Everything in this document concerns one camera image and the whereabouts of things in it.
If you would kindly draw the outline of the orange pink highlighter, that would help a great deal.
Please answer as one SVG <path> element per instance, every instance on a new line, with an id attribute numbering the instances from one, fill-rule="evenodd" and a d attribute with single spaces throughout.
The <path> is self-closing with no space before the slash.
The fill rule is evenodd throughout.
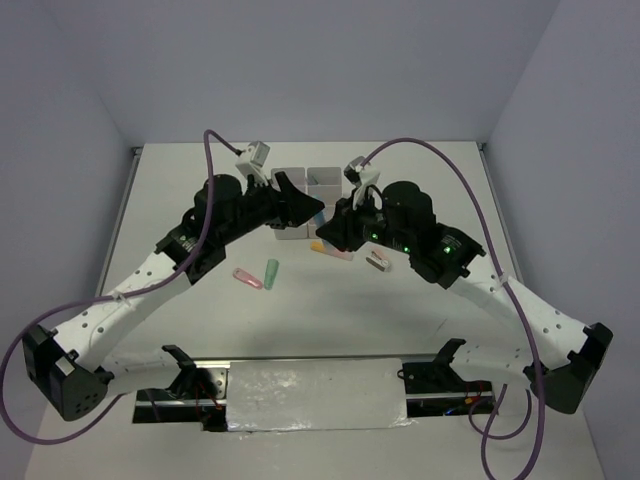
<path id="1" fill-rule="evenodd" d="M 316 253 L 321 253 L 327 256 L 331 256 L 340 260 L 352 261 L 354 254 L 351 252 L 341 252 L 334 247 L 325 246 L 322 242 L 312 241 L 310 249 Z"/>

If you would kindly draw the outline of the blue highlighter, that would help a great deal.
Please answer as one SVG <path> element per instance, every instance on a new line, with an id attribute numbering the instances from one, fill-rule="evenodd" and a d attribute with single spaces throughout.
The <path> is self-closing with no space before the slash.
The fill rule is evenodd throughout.
<path id="1" fill-rule="evenodd" d="M 314 217 L 313 217 L 313 224 L 316 227 L 321 227 L 326 223 L 326 218 L 324 215 L 324 212 L 321 211 L 319 213 L 317 213 Z"/>

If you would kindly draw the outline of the pink stapler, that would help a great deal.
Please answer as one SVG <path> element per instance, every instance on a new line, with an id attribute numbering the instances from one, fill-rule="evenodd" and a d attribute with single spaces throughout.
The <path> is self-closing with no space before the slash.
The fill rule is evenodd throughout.
<path id="1" fill-rule="evenodd" d="M 388 272 L 391 270 L 390 259 L 378 249 L 371 249 L 366 256 L 366 261 L 381 272 Z"/>

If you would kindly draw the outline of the green highlighter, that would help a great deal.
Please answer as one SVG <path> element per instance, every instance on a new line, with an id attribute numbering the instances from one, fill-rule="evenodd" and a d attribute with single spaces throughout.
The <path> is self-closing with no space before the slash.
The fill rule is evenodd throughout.
<path id="1" fill-rule="evenodd" d="M 267 261 L 265 275 L 264 275 L 264 288 L 266 290 L 271 290 L 274 286 L 275 279 L 277 277 L 279 270 L 279 261 L 277 259 L 271 258 Z"/>

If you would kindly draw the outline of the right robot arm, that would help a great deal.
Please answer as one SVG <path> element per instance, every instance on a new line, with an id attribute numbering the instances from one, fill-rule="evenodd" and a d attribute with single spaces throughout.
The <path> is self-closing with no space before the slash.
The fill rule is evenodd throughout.
<path id="1" fill-rule="evenodd" d="M 499 275 L 484 248 L 463 231 L 437 221 L 429 195 L 398 181 L 354 205 L 342 198 L 317 235 L 343 252 L 370 242 L 407 255 L 428 283 L 466 299 L 507 331 L 510 348 L 494 349 L 454 338 L 434 362 L 436 383 L 457 391 L 466 382 L 514 384 L 545 406 L 577 411 L 613 339 L 601 323 L 586 325 L 551 306 L 508 275 Z"/>

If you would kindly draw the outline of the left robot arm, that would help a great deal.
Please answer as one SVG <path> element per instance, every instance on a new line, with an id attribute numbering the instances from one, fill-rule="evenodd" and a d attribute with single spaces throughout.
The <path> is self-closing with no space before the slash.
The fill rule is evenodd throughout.
<path id="1" fill-rule="evenodd" d="M 273 182 L 246 188 L 228 174 L 206 181 L 193 206 L 129 277 L 72 319 L 22 338 L 29 378 L 65 421 L 78 420 L 106 397 L 163 389 L 182 399 L 200 385 L 214 393 L 209 374 L 175 345 L 144 358 L 113 350 L 138 325 L 184 293 L 226 258 L 228 244 L 268 226 L 298 227 L 325 205 L 279 172 Z"/>

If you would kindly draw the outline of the right white organizer tray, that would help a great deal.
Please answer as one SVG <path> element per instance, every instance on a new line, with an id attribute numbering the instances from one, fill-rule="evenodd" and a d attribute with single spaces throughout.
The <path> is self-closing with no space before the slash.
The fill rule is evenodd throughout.
<path id="1" fill-rule="evenodd" d="M 309 183 L 308 174 L 316 175 L 321 183 L 313 185 Z M 306 170 L 307 193 L 322 201 L 326 221 L 334 214 L 335 204 L 343 194 L 343 176 L 340 167 L 309 167 Z"/>

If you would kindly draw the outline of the silver foil cover plate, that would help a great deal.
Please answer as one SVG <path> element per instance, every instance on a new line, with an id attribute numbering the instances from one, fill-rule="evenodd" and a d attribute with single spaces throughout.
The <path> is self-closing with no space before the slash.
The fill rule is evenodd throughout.
<path id="1" fill-rule="evenodd" d="M 231 365 L 228 429 L 371 430 L 409 423 L 398 359 L 252 361 Z"/>

